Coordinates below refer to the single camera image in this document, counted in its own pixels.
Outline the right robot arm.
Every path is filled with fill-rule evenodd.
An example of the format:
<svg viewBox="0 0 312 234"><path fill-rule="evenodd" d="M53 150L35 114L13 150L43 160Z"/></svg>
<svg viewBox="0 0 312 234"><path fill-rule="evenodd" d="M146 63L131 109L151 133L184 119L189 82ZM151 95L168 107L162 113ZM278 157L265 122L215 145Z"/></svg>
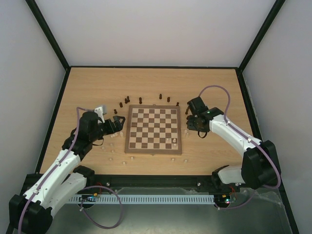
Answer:
<svg viewBox="0 0 312 234"><path fill-rule="evenodd" d="M212 172L216 190L223 191L232 183L245 184L252 189L277 189L281 185L280 172L272 160L277 152L271 141L261 141L247 134L227 118L227 111L208 108L201 97L193 98L187 105L191 111L187 117L189 130L217 134L242 156L241 166L226 165Z"/></svg>

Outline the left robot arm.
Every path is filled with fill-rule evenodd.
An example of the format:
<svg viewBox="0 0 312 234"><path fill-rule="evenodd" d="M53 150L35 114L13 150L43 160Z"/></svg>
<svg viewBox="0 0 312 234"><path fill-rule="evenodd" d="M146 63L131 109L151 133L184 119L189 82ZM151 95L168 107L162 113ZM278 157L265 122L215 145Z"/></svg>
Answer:
<svg viewBox="0 0 312 234"><path fill-rule="evenodd" d="M80 163L94 142L123 129L125 117L104 119L103 106L76 108L77 123L47 171L32 187L9 201L10 224L18 233L45 234L55 215L76 193L95 188L95 172Z"/></svg>

